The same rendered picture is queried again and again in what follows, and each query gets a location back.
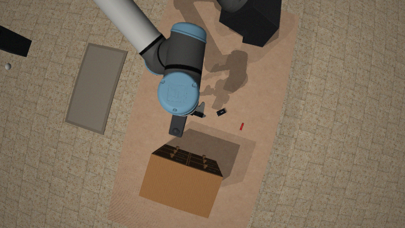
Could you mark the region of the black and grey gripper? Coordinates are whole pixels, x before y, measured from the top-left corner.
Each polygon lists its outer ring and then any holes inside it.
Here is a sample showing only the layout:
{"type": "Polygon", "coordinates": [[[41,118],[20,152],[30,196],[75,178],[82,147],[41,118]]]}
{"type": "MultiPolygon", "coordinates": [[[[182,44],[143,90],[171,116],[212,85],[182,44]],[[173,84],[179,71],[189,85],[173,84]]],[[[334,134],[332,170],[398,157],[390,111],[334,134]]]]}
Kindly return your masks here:
{"type": "Polygon", "coordinates": [[[204,114],[204,108],[205,108],[205,103],[202,102],[200,104],[200,106],[197,107],[196,111],[191,115],[195,115],[195,116],[200,117],[200,118],[206,117],[206,115],[204,114]]]}

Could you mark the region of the brown wooden chest of drawers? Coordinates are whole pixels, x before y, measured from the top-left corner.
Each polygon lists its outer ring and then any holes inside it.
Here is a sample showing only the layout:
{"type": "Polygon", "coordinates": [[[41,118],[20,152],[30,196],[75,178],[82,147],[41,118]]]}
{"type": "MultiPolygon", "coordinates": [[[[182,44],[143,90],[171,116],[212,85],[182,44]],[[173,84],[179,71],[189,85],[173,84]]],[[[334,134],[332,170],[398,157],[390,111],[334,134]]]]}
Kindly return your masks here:
{"type": "Polygon", "coordinates": [[[215,175],[155,155],[154,151],[141,185],[139,196],[188,213],[209,218],[223,176],[215,175]]]}

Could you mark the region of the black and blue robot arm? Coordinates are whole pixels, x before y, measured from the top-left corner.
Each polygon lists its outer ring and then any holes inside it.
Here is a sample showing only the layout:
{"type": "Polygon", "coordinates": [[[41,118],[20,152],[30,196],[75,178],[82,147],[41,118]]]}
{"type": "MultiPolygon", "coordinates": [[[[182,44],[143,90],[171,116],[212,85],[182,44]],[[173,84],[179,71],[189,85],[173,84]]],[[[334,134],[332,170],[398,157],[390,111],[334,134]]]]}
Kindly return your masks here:
{"type": "Polygon", "coordinates": [[[166,39],[133,0],[93,0],[145,60],[149,72],[164,75],[157,89],[161,106],[172,114],[169,134],[182,137],[187,116],[199,104],[207,33],[178,22],[166,39]]]}

